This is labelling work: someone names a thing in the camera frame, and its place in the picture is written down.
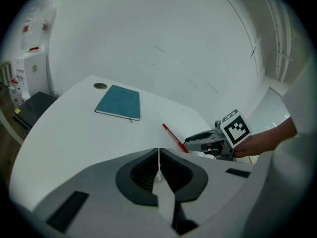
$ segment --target blue notebook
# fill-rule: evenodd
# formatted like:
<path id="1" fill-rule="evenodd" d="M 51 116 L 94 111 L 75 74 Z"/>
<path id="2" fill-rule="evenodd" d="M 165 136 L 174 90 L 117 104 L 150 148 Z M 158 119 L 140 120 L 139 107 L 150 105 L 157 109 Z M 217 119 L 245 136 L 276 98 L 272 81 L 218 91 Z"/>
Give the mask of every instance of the blue notebook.
<path id="1" fill-rule="evenodd" d="M 126 119 L 140 120 L 140 93 L 112 85 L 95 112 Z"/>

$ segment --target hand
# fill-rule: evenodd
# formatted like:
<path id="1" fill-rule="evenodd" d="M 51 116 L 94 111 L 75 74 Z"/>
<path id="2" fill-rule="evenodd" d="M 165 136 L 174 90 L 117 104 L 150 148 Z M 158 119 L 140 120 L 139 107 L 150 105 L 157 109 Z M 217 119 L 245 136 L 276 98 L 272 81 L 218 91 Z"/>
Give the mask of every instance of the hand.
<path id="1" fill-rule="evenodd" d="M 262 133 L 249 136 L 234 150 L 234 157 L 243 158 L 247 156 L 259 155 L 265 152 L 265 135 Z"/>
<path id="2" fill-rule="evenodd" d="M 259 155 L 274 150 L 278 144 L 297 133 L 292 118 L 288 118 L 276 128 L 251 135 L 234 149 L 234 156 L 242 158 Z"/>

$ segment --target white table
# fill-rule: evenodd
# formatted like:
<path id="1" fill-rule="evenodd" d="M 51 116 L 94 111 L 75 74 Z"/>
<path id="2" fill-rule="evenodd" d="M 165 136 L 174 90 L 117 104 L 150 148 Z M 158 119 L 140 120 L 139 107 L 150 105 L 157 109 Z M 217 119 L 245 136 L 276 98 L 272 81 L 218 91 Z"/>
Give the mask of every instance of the white table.
<path id="1" fill-rule="evenodd" d="M 108 88 L 95 89 L 97 82 Z M 94 112 L 113 84 L 140 92 L 140 121 Z M 52 190 L 92 164 L 155 147 L 181 151 L 163 123 L 180 141 L 210 129 L 189 107 L 90 76 L 55 101 L 30 131 L 14 163 L 10 198 L 33 211 Z"/>

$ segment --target pen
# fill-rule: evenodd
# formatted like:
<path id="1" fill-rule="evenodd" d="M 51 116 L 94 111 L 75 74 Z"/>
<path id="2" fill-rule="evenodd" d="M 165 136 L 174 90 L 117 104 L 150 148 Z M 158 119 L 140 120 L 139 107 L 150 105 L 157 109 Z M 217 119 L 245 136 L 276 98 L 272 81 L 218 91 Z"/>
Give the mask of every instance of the pen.
<path id="1" fill-rule="evenodd" d="M 185 153 L 188 153 L 188 150 L 185 148 L 185 146 L 175 137 L 175 135 L 167 128 L 167 126 L 163 123 L 163 127 L 167 130 L 167 132 L 172 136 L 172 138 L 177 142 L 177 144 L 183 149 Z"/>

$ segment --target white surface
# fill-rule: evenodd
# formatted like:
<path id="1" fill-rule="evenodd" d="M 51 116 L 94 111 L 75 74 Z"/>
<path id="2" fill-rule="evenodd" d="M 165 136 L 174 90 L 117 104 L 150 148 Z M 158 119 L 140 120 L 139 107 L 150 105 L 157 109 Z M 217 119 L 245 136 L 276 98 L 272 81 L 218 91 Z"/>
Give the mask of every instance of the white surface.
<path id="1" fill-rule="evenodd" d="M 2 110 L 0 109 L 0 126 L 4 126 L 6 130 L 10 133 L 10 135 L 21 145 L 23 143 L 22 138 L 15 132 L 15 130 L 11 127 L 7 119 L 5 118 Z"/>
<path id="2" fill-rule="evenodd" d="M 60 95 L 97 75 L 191 107 L 213 126 L 241 110 L 260 80 L 228 0 L 48 1 L 56 8 L 49 62 Z M 7 35 L 7 59 L 19 55 L 20 32 L 14 25 Z"/>
<path id="3" fill-rule="evenodd" d="M 141 119 L 95 113 L 112 84 L 140 92 Z M 49 192 L 92 164 L 155 147 L 180 150 L 163 128 L 180 140 L 210 129 L 193 109 L 154 94 L 90 76 L 62 95 L 38 120 L 15 160 L 10 198 L 29 210 Z"/>
<path id="4" fill-rule="evenodd" d="M 163 174 L 159 170 L 160 180 L 155 178 L 153 194 L 158 196 L 158 212 L 164 217 L 168 224 L 172 225 L 175 207 L 175 194 L 170 189 Z"/>
<path id="5" fill-rule="evenodd" d="M 317 55 L 306 63 L 294 84 L 282 98 L 298 133 L 317 131 Z"/>

